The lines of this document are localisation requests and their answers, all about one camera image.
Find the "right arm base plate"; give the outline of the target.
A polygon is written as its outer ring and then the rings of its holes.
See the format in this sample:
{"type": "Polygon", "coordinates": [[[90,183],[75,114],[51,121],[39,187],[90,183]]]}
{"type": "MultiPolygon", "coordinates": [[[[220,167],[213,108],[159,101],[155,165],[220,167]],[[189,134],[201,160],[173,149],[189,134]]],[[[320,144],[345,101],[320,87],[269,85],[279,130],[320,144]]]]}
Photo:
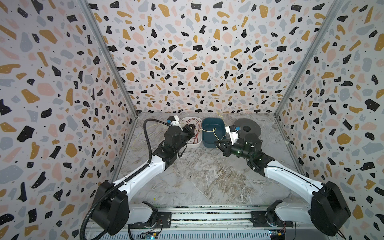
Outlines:
{"type": "Polygon", "coordinates": [[[294,227],[292,221],[282,221],[279,217],[272,212],[267,211],[252,211],[250,221],[254,228],[283,228],[283,227],[294,227]]]}

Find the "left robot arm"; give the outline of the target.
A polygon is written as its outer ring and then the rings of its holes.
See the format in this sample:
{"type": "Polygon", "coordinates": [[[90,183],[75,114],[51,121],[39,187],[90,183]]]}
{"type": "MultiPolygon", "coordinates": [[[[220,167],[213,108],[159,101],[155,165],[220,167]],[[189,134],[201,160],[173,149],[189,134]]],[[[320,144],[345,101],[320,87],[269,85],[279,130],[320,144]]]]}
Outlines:
{"type": "Polygon", "coordinates": [[[80,239],[86,238],[89,220],[97,223],[103,231],[95,238],[99,240],[105,234],[111,236],[120,232],[125,226],[142,224],[153,228],[158,224],[158,209],[143,201],[130,205],[132,197],[155,176],[168,169],[187,148],[188,141],[195,135],[195,125],[183,127],[177,121],[167,121],[165,139],[155,151],[149,151],[149,159],[128,174],[113,183],[103,182],[97,189],[92,206],[83,220],[80,239]]]}

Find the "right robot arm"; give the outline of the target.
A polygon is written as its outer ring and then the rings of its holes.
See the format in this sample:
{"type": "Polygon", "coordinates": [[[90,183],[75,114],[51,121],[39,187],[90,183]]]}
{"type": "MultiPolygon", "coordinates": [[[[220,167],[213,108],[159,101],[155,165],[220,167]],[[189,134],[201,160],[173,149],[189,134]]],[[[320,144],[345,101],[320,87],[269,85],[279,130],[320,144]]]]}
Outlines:
{"type": "Polygon", "coordinates": [[[343,236],[341,228],[351,211],[335,183],[312,180],[282,165],[262,151],[262,141],[256,134],[216,141],[215,145],[225,157],[245,159],[255,173],[284,185],[305,200],[303,204],[276,200],[267,208],[262,223],[278,227],[284,222],[300,222],[313,225],[327,236],[343,236]]]}

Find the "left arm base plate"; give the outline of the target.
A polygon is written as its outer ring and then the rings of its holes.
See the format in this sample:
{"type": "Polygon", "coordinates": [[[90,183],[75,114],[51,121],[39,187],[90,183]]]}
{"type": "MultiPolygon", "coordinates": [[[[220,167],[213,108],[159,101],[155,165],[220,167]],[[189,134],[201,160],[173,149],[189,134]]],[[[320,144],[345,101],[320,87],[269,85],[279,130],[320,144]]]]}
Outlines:
{"type": "Polygon", "coordinates": [[[171,227],[172,213],[171,212],[158,212],[145,223],[134,223],[131,225],[132,229],[169,229],[171,227]]]}

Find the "grey cable spool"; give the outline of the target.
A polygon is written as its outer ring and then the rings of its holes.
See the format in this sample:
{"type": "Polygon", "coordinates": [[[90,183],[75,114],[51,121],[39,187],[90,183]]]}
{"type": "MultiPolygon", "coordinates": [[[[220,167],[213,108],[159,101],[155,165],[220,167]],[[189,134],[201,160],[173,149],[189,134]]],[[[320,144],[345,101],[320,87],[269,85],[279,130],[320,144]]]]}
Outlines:
{"type": "Polygon", "coordinates": [[[259,124],[251,119],[238,119],[234,122],[236,127],[241,128],[239,131],[239,138],[244,138],[247,134],[256,134],[261,136],[262,130],[259,124]]]}

